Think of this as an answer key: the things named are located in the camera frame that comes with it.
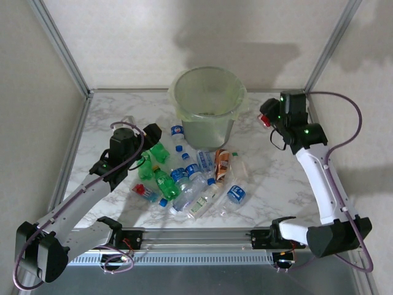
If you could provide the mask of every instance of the marble table surface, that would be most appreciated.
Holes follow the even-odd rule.
[[[123,227],[145,228],[269,226],[273,219],[283,216],[296,216],[318,223],[316,202],[305,172],[290,149],[280,151],[270,143],[270,130],[265,130],[257,120],[260,105],[278,96],[278,93],[249,93],[249,110],[234,123],[230,140],[224,147],[238,151],[252,172],[249,183],[251,197],[238,211],[221,216],[217,206],[213,206],[196,221],[183,214],[174,216],[169,212],[169,206],[162,208],[130,195],[130,185],[138,177],[137,172],[132,171],[76,227],[88,227],[102,216],[118,220]],[[176,115],[165,92],[96,93],[65,197],[76,189],[101,153],[109,147],[112,136],[109,125],[125,115],[134,116],[140,128],[157,122],[163,129],[162,143],[168,149],[173,146],[169,127]],[[273,140],[282,143],[279,136],[274,136]]]

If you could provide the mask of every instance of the bucket rim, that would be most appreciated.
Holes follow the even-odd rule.
[[[223,72],[226,72],[226,73],[231,74],[234,78],[236,78],[236,80],[238,80],[238,81],[240,82],[240,84],[241,84],[240,89],[243,89],[243,91],[245,92],[245,96],[244,96],[243,99],[242,99],[239,103],[237,103],[231,110],[229,110],[228,112],[225,112],[225,113],[223,113],[223,114],[220,114],[220,115],[200,115],[200,114],[194,114],[194,113],[192,113],[192,112],[186,110],[186,109],[178,102],[178,100],[176,99],[175,91],[176,91],[177,84],[179,83],[179,81],[181,80],[181,78],[184,77],[186,74],[188,74],[188,73],[190,73],[190,72],[192,72],[192,71],[197,71],[197,70],[201,70],[201,69],[218,69],[218,70],[221,70],[221,71],[223,71]],[[174,87],[173,87],[173,97],[174,97],[174,99],[175,99],[177,105],[179,106],[179,108],[180,108],[182,111],[186,112],[187,114],[191,114],[193,117],[196,117],[196,118],[199,118],[199,119],[204,119],[204,118],[215,119],[215,118],[227,117],[228,115],[233,114],[233,112],[236,111],[236,110],[243,104],[243,101],[244,101],[246,95],[247,95],[247,88],[244,86],[243,82],[239,79],[239,77],[236,76],[235,74],[233,74],[231,71],[229,71],[229,70],[227,70],[227,69],[224,69],[224,68],[221,68],[221,67],[219,67],[219,66],[198,66],[198,67],[196,67],[196,68],[189,69],[188,71],[185,71],[184,73],[182,73],[182,74],[177,78],[177,81],[176,81],[176,83],[175,83],[175,85],[174,85]]]

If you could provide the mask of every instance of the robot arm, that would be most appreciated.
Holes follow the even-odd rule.
[[[140,158],[142,151],[150,149],[161,138],[161,130],[156,124],[148,125],[143,131],[144,142],[139,150],[142,144],[141,136],[135,135],[125,124],[116,125],[109,149],[103,152],[82,184],[64,202],[35,224],[26,221],[18,228],[15,244],[17,261],[26,241],[41,230],[24,251],[20,267],[49,283],[58,278],[68,262],[76,256],[96,246],[107,243],[117,246],[120,243],[122,225],[108,217],[99,218],[84,230],[71,231],[98,201],[110,194],[127,177],[128,169]],[[122,165],[133,155],[133,160]],[[119,168],[108,174],[115,167]]]
[[[360,218],[348,201],[330,159],[329,165],[325,164],[325,157],[329,151],[327,138],[319,124],[308,123],[306,95],[299,90],[282,92],[280,100],[269,99],[261,106],[260,112],[264,124],[273,126],[282,136],[306,172],[322,224],[314,226],[295,217],[281,218],[273,223],[274,232],[280,239],[308,245],[318,258],[359,247],[359,241],[347,216],[354,220],[363,238],[371,231],[371,222],[368,218]],[[340,204],[337,193],[329,181],[327,169],[332,174],[343,205]]]

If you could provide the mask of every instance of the plastic bucket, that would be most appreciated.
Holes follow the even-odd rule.
[[[205,66],[180,73],[169,88],[184,136],[195,149],[215,151],[229,140],[234,121],[247,108],[247,90],[226,69]]]

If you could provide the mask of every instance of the green plastic bottle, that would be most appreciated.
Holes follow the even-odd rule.
[[[162,191],[164,198],[168,201],[174,200],[180,194],[180,190],[174,184],[172,177],[162,171],[159,166],[154,166],[153,171],[155,182]]]
[[[150,149],[150,152],[155,157],[158,163],[164,164],[166,158],[169,157],[169,152],[165,149],[161,142],[158,142]]]
[[[150,180],[153,178],[153,166],[150,155],[148,152],[143,152],[141,156],[142,157],[137,162],[137,164],[140,165],[143,162],[143,159],[145,159],[145,162],[138,168],[139,178],[141,180]]]

